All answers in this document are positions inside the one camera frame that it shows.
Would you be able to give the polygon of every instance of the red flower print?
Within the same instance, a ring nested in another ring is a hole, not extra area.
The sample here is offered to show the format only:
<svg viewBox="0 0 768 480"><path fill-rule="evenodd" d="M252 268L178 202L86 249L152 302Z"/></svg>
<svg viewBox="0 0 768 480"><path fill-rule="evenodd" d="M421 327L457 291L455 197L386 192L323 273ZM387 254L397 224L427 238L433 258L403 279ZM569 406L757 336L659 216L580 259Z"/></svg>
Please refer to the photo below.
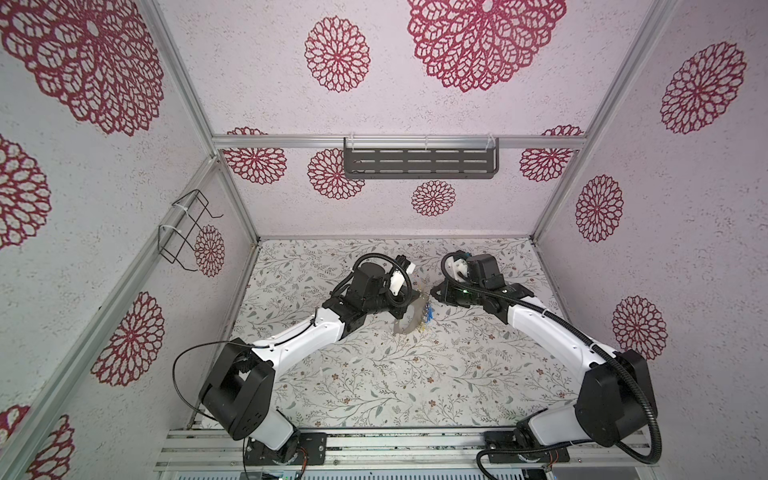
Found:
<svg viewBox="0 0 768 480"><path fill-rule="evenodd" d="M744 82L744 52L722 41L688 58L661 98L661 121L687 134L711 124L728 108Z"/></svg>
<svg viewBox="0 0 768 480"><path fill-rule="evenodd" d="M330 91L349 91L366 77L371 58L366 38L344 18L326 17L304 42L312 76Z"/></svg>
<svg viewBox="0 0 768 480"><path fill-rule="evenodd" d="M160 114L163 69L130 0L2 0L0 34L78 121L131 136Z"/></svg>
<svg viewBox="0 0 768 480"><path fill-rule="evenodd" d="M249 127L238 127L227 133L266 135L256 128ZM282 148L233 148L222 153L234 173L255 184L277 182L286 172L286 156Z"/></svg>
<svg viewBox="0 0 768 480"><path fill-rule="evenodd" d="M163 346L163 311L155 298L141 292L101 351L91 373L99 383L127 386L149 370Z"/></svg>
<svg viewBox="0 0 768 480"><path fill-rule="evenodd" d="M45 446L29 465L28 480L44 478L61 480L69 472L69 460L74 453L72 436L74 429L69 425L69 415L62 415L58 427L45 440Z"/></svg>
<svg viewBox="0 0 768 480"><path fill-rule="evenodd" d="M216 276L224 265L224 240L213 225L200 229L194 242L194 259L205 276Z"/></svg>
<svg viewBox="0 0 768 480"><path fill-rule="evenodd" d="M29 406L14 405L0 413L0 448L11 438L16 426L27 415Z"/></svg>
<svg viewBox="0 0 768 480"><path fill-rule="evenodd" d="M310 160L306 174L315 190L328 198L341 200L357 195L365 180L350 180L344 175L343 152L338 148L319 151Z"/></svg>
<svg viewBox="0 0 768 480"><path fill-rule="evenodd" d="M528 67L565 0L408 0L414 55L445 87L488 90Z"/></svg>
<svg viewBox="0 0 768 480"><path fill-rule="evenodd" d="M573 125L558 125L546 130L543 135L582 135L584 132ZM571 155L574 153L569 148L528 148L520 157L520 171L523 176L545 182L560 177Z"/></svg>
<svg viewBox="0 0 768 480"><path fill-rule="evenodd" d="M588 181L576 202L576 225L581 235L591 242L605 240L619 226L621 208L619 183L608 175Z"/></svg>
<svg viewBox="0 0 768 480"><path fill-rule="evenodd" d="M667 346L667 323L648 299L628 296L616 305L614 335L622 349L633 349L652 360Z"/></svg>
<svg viewBox="0 0 768 480"><path fill-rule="evenodd" d="M411 196L411 205L425 217L437 217L453 206L456 192L451 185L439 180L430 180L419 185Z"/></svg>
<svg viewBox="0 0 768 480"><path fill-rule="evenodd" d="M37 235L51 211L50 197L38 162L0 135L0 250Z"/></svg>

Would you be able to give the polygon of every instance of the wire rack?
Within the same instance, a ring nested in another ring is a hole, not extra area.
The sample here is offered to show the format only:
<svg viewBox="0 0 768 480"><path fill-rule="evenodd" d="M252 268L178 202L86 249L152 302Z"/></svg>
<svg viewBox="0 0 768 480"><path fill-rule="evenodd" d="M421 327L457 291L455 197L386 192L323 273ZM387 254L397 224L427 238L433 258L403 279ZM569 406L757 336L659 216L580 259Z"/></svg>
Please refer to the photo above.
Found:
<svg viewBox="0 0 768 480"><path fill-rule="evenodd" d="M192 210L193 206L196 204L196 202L202 206L202 209L200 210L200 213L198 213L196 216L193 216L190 213L190 210ZM189 237L190 235L195 231L195 228L197 230L202 231L203 227L200 226L200 218L204 214L208 214L210 218L221 218L224 215L213 215L210 210L208 210L208 204L210 202L206 198L206 196L201 192L200 190L191 190L187 194L180 197L178 200L174 201L172 203L173 207L180 208L184 211L184 216L179 219L176 225L158 225L157 226L157 252L165 259L168 260L171 264L178 263L181 265L181 268L185 269L188 272L197 272L196 268L187 268L184 266L184 264L181 262L181 259L179 258L179 255L181 254L181 251L184 249L184 246L188 246L192 252L195 252L195 248L190 243ZM190 226L190 229L187 233L182 232L178 227L181 224L181 220L184 218L189 218L192 220L192 225ZM163 237L166 232L170 231L170 236L166 237L165 240L163 240ZM181 244L179 245L179 248L174 252L166 247L168 244L176 237L179 236L181 238Z"/></svg>

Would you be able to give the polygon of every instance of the white cable tie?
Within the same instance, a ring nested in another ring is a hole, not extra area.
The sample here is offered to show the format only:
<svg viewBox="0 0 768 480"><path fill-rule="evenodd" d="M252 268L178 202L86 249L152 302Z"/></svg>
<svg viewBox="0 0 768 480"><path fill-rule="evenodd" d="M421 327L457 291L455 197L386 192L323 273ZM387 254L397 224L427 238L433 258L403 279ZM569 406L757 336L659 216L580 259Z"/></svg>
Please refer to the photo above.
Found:
<svg viewBox="0 0 768 480"><path fill-rule="evenodd" d="M176 232L177 232L179 235L184 235L183 233L181 233L181 230L177 229L177 228L176 228L176 227L174 227L173 225L161 225L161 227L172 228L172 229L176 230Z"/></svg>

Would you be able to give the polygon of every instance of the black mounting plate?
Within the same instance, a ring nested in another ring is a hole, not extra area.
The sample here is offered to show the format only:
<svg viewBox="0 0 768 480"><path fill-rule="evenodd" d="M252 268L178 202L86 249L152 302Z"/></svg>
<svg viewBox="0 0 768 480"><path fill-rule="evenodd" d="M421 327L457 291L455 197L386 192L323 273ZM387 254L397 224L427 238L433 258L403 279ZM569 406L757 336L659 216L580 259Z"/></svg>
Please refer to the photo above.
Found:
<svg viewBox="0 0 768 480"><path fill-rule="evenodd" d="M495 449L499 449L499 450L520 448L520 445L515 441L514 430L509 430L508 432L485 432L483 434L483 439L485 440L485 447L487 449L490 449L492 446ZM538 462L549 463L557 459L557 463L567 463L571 460L571 456L568 454L568 449L552 450L551 451L552 457L550 457L549 454L550 452L542 453L540 460L538 460ZM488 455L488 461L490 463L536 463L537 462L536 460L532 462L526 462L525 460L520 458L520 455L510 454L510 453L492 453Z"/></svg>
<svg viewBox="0 0 768 480"><path fill-rule="evenodd" d="M310 454L307 459L307 465L322 465L326 461L326 433L302 433L299 434L299 447L304 447ZM245 465L250 467L261 465L302 465L304 457L302 453L297 453L286 464L276 462L277 456L274 451L268 449L261 442L256 442L248 438L248 447L245 452Z"/></svg>

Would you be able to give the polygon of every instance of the floral tabletop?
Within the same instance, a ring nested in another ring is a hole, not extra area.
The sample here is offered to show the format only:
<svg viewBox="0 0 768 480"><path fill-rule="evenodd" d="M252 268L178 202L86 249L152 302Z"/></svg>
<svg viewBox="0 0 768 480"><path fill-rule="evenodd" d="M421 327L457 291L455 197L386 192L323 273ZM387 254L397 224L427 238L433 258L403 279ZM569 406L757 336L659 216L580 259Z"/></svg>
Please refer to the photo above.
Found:
<svg viewBox="0 0 768 480"><path fill-rule="evenodd" d="M254 341L311 316L364 253L405 254L416 263L414 287L426 292L442 280L442 256L456 250L494 255L508 283L559 311L526 239L268 240L232 337ZM487 426L578 396L570 373L533 339L480 307L431 305L434 319L408 335L393 333L388 313L369 316L276 379L273 404L305 428ZM199 418L201 428L220 428Z"/></svg>

